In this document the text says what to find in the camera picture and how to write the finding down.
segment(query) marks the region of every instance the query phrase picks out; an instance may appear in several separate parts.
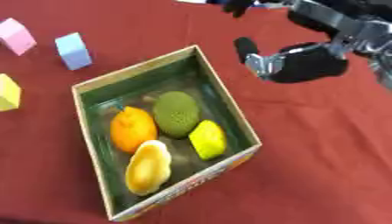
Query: blue cube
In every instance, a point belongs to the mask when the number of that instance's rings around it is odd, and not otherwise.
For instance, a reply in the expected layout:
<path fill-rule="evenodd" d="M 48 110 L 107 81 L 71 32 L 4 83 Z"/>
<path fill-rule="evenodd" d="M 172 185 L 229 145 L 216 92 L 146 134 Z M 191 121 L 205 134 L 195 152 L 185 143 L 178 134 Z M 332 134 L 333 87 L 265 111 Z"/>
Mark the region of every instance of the blue cube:
<path fill-rule="evenodd" d="M 78 32 L 56 38 L 59 55 L 70 70 L 89 66 L 93 62 Z"/>

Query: pink cube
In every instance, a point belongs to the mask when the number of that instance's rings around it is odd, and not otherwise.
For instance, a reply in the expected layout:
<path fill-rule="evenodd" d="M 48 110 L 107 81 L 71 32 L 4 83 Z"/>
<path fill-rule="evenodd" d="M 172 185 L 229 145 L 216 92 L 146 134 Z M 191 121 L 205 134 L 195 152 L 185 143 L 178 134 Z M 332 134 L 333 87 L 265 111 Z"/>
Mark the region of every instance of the pink cube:
<path fill-rule="evenodd" d="M 25 53 L 37 44 L 25 26 L 13 18 L 0 23 L 0 41 L 17 55 Z"/>

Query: red tablecloth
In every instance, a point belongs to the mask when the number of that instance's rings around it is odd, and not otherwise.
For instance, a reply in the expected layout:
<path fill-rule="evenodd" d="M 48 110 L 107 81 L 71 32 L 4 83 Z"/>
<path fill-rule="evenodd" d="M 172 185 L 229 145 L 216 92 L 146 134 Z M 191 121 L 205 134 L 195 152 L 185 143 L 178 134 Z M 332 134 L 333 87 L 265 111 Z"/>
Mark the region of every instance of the red tablecloth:
<path fill-rule="evenodd" d="M 324 35 L 284 10 L 235 20 L 217 6 L 172 0 L 1 1 L 0 19 L 25 24 L 38 46 L 0 46 L 0 73 L 23 88 L 0 114 L 0 222 L 108 223 L 82 139 L 71 85 L 198 44 L 264 142 L 241 167 L 132 223 L 392 223 L 392 93 L 350 56 L 343 78 L 280 85 L 240 65 L 233 40 L 264 53 Z M 94 65 L 71 72 L 54 39 L 79 32 Z"/>

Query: box rim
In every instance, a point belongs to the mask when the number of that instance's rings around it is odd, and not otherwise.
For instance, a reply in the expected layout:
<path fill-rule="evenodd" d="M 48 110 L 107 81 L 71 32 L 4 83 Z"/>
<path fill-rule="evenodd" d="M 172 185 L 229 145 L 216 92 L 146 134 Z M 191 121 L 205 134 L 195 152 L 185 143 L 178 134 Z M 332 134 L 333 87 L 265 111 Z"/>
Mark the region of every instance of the box rim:
<path fill-rule="evenodd" d="M 74 89 L 74 88 L 72 89 L 73 99 L 74 99 L 74 103 L 76 106 L 76 112 L 77 112 L 78 118 L 79 118 L 78 119 L 79 125 L 81 127 L 82 135 L 84 136 L 84 142 L 87 145 L 87 151 L 90 156 L 90 160 L 93 163 L 95 176 L 97 177 L 98 186 L 100 188 L 101 196 L 103 198 L 103 205 L 105 206 L 106 215 L 108 216 L 109 219 L 112 219 L 113 206 L 110 201 L 109 195 L 107 194 L 108 190 L 107 190 L 107 186 L 105 183 L 106 181 L 104 180 L 104 177 L 103 177 L 102 168 L 101 168 L 101 165 L 99 164 L 98 156 L 96 155 L 94 144 L 90 140 L 91 136 L 90 136 L 87 124 L 85 122 L 83 122 L 83 120 L 85 121 L 86 119 L 85 119 L 84 111 L 81 110 L 82 102 L 81 102 L 80 96 L 78 95 L 78 93 L 76 91 L 77 91 L 76 89 Z"/>
<path fill-rule="evenodd" d="M 192 176 L 190 176 L 190 177 L 188 177 L 188 178 L 186 178 L 186 179 L 183 179 L 183 180 L 179 181 L 177 184 L 172 185 L 172 186 L 170 186 L 170 187 L 164 189 L 162 192 L 159 192 L 159 193 L 157 193 L 157 194 L 154 194 L 154 195 L 152 195 L 151 197 L 149 197 L 148 199 L 143 200 L 143 201 L 141 201 L 141 202 L 138 202 L 138 203 L 136 203 L 134 206 L 131 206 L 131 207 L 129 207 L 129 208 L 127 208 L 127 209 L 121 211 L 120 213 L 114 213 L 114 211 L 113 211 L 113 205 L 112 205 L 112 203 L 111 203 L 111 201 L 110 201 L 109 194 L 108 194 L 108 190 L 107 190 L 107 187 L 106 187 L 106 180 L 105 180 L 104 177 L 103 177 L 102 168 L 101 168 L 101 165 L 100 165 L 100 163 L 99 163 L 99 161 L 98 161 L 98 156 L 96 155 L 96 148 L 94 147 L 94 144 L 93 144 L 92 141 L 91 141 L 90 131 L 88 130 L 88 126 L 87 126 L 87 120 L 86 120 L 86 115 L 85 115 L 85 109 L 84 109 L 84 107 L 83 107 L 83 102 L 81 101 L 81 95 L 82 95 L 83 93 L 86 93 L 86 92 L 90 91 L 90 90 L 83 91 L 83 90 L 81 90 L 81 88 L 85 87 L 85 86 L 88 85 L 88 84 L 94 83 L 94 82 L 96 82 L 96 81 L 102 81 L 102 80 L 105 80 L 105 79 L 107 79 L 108 77 L 114 76 L 114 75 L 116 75 L 116 74 L 120 74 L 120 73 L 129 71 L 129 70 L 132 70 L 132 69 L 134 69 L 134 68 L 136 68 L 136 67 L 144 66 L 144 65 L 146 65 L 146 64 L 148 64 L 148 63 L 151 63 L 151 62 L 154 62 L 154 61 L 160 61 L 160 60 L 163 59 L 163 58 L 170 57 L 170 56 L 174 56 L 174 55 L 179 54 L 179 53 L 185 53 L 186 51 L 191 51 L 190 54 L 189 54 L 190 56 L 192 56 L 192 55 L 199 55 L 199 56 L 202 58 L 202 62 L 206 65 L 206 68 L 207 68 L 207 69 L 209 70 L 209 72 L 211 73 L 211 74 L 208 74 L 207 76 L 209 76 L 210 78 L 213 78 L 215 81 L 218 82 L 218 84 L 219 84 L 221 90 L 223 90 L 223 94 L 225 95 L 224 98 L 227 98 L 226 100 L 228 100 L 228 101 L 226 101 L 226 103 L 229 103 L 229 104 L 231 104 L 231 106 L 234 106 L 234 108 L 233 108 L 233 109 L 230 109 L 230 111 L 231 111 L 231 112 L 235 112 L 235 116 L 239 116 L 239 118 L 241 118 L 242 124 L 245 125 L 245 127 L 243 127 L 243 128 L 245 128 L 245 129 L 247 130 L 247 132 L 248 132 L 249 134 L 251 134 L 251 137 L 249 138 L 249 140 L 251 140 L 250 143 L 251 143 L 252 145 L 251 145 L 250 147 L 248 147 L 246 150 L 243 150 L 243 151 L 241 151 L 241 152 L 239 152 L 239 153 L 236 153 L 236 154 L 234 154 L 233 156 L 228 157 L 228 158 L 226 158 L 226 159 L 220 161 L 219 163 L 214 164 L 214 165 L 212 165 L 212 166 L 206 168 L 204 171 L 200 171 L 200 172 L 198 172 L 198 173 L 195 173 L 195 174 L 193 174 Z M 226 88 L 226 86 L 224 85 L 223 81 L 220 79 L 220 77 L 218 76 L 218 74 L 217 74 L 217 73 L 215 72 L 215 70 L 212 68 L 212 66 L 211 66 L 211 64 L 209 63 L 207 57 L 206 57 L 205 54 L 201 51 L 201 49 L 200 49 L 200 47 L 199 47 L 198 45 L 190 45 L 190 46 L 188 46 L 188 47 L 179 49 L 179 50 L 177 50 L 177 51 L 169 52 L 169 53 L 167 53 L 167 54 L 160 55 L 160 56 L 158 56 L 158 57 L 156 57 L 156 58 L 149 59 L 149 60 L 146 60 L 146 61 L 137 63 L 137 64 L 132 65 L 132 66 L 127 66 L 127 67 L 125 67 L 125 68 L 116 70 L 116 71 L 111 72 L 111 73 L 106 73 L 106 74 L 104 74 L 104 75 L 95 77 L 95 78 L 93 78 L 93 79 L 85 80 L 85 81 L 83 81 L 83 82 L 80 82 L 80 83 L 77 83 L 77 84 L 73 85 L 73 86 L 72 86 L 72 92 L 73 92 L 73 99 L 74 99 L 75 107 L 76 107 L 76 110 L 77 110 L 77 114 L 78 114 L 78 118 L 79 118 L 78 120 L 79 120 L 79 123 L 80 123 L 80 127 L 81 127 L 81 130 L 82 130 L 82 134 L 83 134 L 83 136 L 84 136 L 84 140 L 85 140 L 86 145 L 87 145 L 87 150 L 88 150 L 88 153 L 89 153 L 89 155 L 90 155 L 90 159 L 91 159 L 92 162 L 93 162 L 93 167 L 94 167 L 94 171 L 95 171 L 95 176 L 97 176 L 97 180 L 98 180 L 98 184 L 99 184 L 99 187 L 100 187 L 101 195 L 102 195 L 102 198 L 103 198 L 105 210 L 106 210 L 107 216 L 108 216 L 108 218 L 109 218 L 110 221 L 115 221 L 116 219 L 121 218 L 122 216 L 124 216 L 125 214 L 127 214 L 127 213 L 128 213 L 129 211 L 131 211 L 132 209 L 135 209 L 135 207 L 137 207 L 137 206 L 143 207 L 143 204 L 148 204 L 147 202 L 150 203 L 151 201 L 154 201 L 154 200 L 159 199 L 159 198 L 162 197 L 163 195 L 165 195 L 165 194 L 169 193 L 170 191 L 172 191 L 175 187 L 178 187 L 178 186 L 183 185 L 184 182 L 186 182 L 186 181 L 187 181 L 188 179 L 190 179 L 190 178 L 195 178 L 195 177 L 197 178 L 197 177 L 199 177 L 199 176 L 202 176 L 202 175 L 204 175 L 206 172 L 208 172 L 208 171 L 210 171 L 211 169 L 213 169 L 214 167 L 217 167 L 217 166 L 220 166 L 220 165 L 222 165 L 222 164 L 225 164 L 225 163 L 227 163 L 228 161 L 233 160 L 233 158 L 240 158 L 243 154 L 249 153 L 250 151 L 257 151 L 257 149 L 263 145 L 262 142 L 260 141 L 259 137 L 258 137 L 257 134 L 255 133 L 254 129 L 253 129 L 252 126 L 250 125 L 248 119 L 247 119 L 246 116 L 243 114 L 242 110 L 239 108 L 238 104 L 235 102 L 233 96 L 229 93 L 229 91 L 228 91 L 228 89 Z"/>

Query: yellow object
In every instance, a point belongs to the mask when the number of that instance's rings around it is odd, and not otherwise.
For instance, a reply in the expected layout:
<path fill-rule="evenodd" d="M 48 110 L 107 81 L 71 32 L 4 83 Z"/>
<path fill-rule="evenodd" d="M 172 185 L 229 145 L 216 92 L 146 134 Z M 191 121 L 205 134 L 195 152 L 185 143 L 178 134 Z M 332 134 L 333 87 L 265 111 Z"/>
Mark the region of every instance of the yellow object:
<path fill-rule="evenodd" d="M 22 89 L 5 73 L 0 74 L 0 111 L 19 108 Z"/>
<path fill-rule="evenodd" d="M 227 147 L 223 129 L 216 122 L 209 120 L 201 122 L 189 135 L 189 139 L 203 160 L 218 157 Z"/>
<path fill-rule="evenodd" d="M 125 182 L 134 194 L 154 193 L 171 175 L 172 156 L 166 145 L 158 140 L 142 143 L 125 173 Z"/>
<path fill-rule="evenodd" d="M 157 139 L 153 118 L 140 108 L 125 107 L 110 123 L 110 136 L 115 146 L 133 153 L 145 141 Z"/>

